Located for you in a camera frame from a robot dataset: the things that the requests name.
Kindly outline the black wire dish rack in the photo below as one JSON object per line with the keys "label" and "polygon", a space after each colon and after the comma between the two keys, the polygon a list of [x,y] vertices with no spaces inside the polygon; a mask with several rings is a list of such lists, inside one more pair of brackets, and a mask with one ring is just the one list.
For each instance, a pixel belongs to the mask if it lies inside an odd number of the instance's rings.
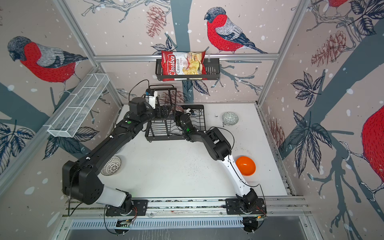
{"label": "black wire dish rack", "polygon": [[183,132],[176,125],[175,119],[179,113],[191,114],[194,127],[200,131],[206,130],[203,105],[187,105],[184,93],[179,92],[173,85],[150,85],[148,88],[158,92],[156,107],[166,109],[168,116],[153,119],[147,124],[145,132],[147,141],[183,140]]}

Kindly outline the white perforated strainer bowl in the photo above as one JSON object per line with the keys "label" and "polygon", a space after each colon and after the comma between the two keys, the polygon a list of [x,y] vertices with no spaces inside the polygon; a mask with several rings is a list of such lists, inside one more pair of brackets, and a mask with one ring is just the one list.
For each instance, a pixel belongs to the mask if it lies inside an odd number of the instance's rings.
{"label": "white perforated strainer bowl", "polygon": [[111,176],[118,172],[121,168],[122,160],[118,156],[113,156],[102,168],[101,174]]}

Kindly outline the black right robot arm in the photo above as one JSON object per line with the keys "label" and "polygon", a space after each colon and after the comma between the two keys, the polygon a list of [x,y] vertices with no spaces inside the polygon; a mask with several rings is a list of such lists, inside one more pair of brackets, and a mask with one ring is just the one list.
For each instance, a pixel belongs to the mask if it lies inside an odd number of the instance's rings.
{"label": "black right robot arm", "polygon": [[248,185],[236,166],[232,147],[219,128],[200,131],[192,124],[190,114],[179,114],[175,119],[178,128],[182,130],[183,136],[188,142],[203,143],[211,158],[222,164],[234,186],[239,201],[239,211],[245,214],[254,211],[259,199],[257,193],[254,187]]}

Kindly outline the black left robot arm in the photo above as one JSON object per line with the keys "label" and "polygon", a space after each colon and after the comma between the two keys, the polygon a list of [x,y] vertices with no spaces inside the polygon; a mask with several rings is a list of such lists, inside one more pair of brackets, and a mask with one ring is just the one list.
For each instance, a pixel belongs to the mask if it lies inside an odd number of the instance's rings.
{"label": "black left robot arm", "polygon": [[129,102],[129,108],[112,133],[95,149],[77,161],[63,165],[63,194],[87,205],[95,202],[115,207],[124,205],[127,194],[105,186],[99,174],[118,150],[138,135],[144,124],[159,116],[159,110],[145,98],[134,98]]}

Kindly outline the green patterned ceramic bowl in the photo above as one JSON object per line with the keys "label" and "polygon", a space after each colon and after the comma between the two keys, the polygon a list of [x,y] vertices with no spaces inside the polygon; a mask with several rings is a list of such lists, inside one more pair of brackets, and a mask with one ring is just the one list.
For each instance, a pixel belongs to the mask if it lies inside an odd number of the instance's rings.
{"label": "green patterned ceramic bowl", "polygon": [[222,122],[225,126],[234,126],[239,122],[239,116],[234,112],[225,112],[222,115]]}

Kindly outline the red cassava chips bag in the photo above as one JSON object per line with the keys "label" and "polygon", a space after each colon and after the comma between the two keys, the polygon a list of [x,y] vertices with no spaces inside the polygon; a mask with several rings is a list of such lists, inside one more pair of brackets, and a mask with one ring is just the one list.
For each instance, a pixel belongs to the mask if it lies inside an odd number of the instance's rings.
{"label": "red cassava chips bag", "polygon": [[196,76],[205,75],[206,68],[204,59],[206,52],[170,52],[162,51],[161,53],[161,76],[165,76],[162,81],[183,80],[177,76]]}

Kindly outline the orange plastic bowl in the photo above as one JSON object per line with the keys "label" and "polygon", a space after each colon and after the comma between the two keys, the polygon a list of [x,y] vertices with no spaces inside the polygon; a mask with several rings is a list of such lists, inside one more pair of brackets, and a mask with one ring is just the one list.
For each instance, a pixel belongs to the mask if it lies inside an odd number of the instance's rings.
{"label": "orange plastic bowl", "polygon": [[256,164],[249,157],[239,157],[236,160],[236,165],[243,176],[252,176],[256,172]]}

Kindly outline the black wall shelf basket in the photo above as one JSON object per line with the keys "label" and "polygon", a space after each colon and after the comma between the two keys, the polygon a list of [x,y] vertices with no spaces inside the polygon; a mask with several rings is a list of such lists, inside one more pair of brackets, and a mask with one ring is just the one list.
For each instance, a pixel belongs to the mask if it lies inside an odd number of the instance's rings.
{"label": "black wall shelf basket", "polygon": [[157,59],[156,69],[155,69],[155,74],[159,81],[218,80],[221,74],[220,59],[218,58],[210,58],[210,59],[204,60],[204,67],[206,70],[205,75],[181,75],[181,76],[164,75],[161,62],[162,62],[161,59]]}

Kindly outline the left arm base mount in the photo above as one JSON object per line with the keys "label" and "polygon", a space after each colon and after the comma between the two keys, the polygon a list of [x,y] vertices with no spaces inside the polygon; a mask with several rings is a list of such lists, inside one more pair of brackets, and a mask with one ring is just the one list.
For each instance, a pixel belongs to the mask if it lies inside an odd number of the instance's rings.
{"label": "left arm base mount", "polygon": [[131,200],[130,203],[124,203],[121,207],[107,205],[105,215],[107,217],[141,217],[146,215],[148,200]]}

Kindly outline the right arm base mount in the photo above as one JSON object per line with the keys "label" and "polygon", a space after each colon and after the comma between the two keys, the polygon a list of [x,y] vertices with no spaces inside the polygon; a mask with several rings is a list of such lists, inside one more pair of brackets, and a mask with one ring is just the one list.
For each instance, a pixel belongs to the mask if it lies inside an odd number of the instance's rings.
{"label": "right arm base mount", "polygon": [[250,203],[239,199],[226,199],[222,206],[228,215],[266,215],[267,208],[265,201],[261,198]]}

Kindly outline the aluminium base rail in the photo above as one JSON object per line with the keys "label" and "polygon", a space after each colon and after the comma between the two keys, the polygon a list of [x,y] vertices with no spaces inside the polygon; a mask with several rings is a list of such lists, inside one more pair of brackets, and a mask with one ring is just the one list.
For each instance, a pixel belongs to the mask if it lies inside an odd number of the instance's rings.
{"label": "aluminium base rail", "polygon": [[228,197],[201,198],[133,198],[137,211],[129,216],[139,218],[200,218],[200,217],[281,217],[311,216],[304,197],[259,197],[249,213],[240,211],[239,201]]}

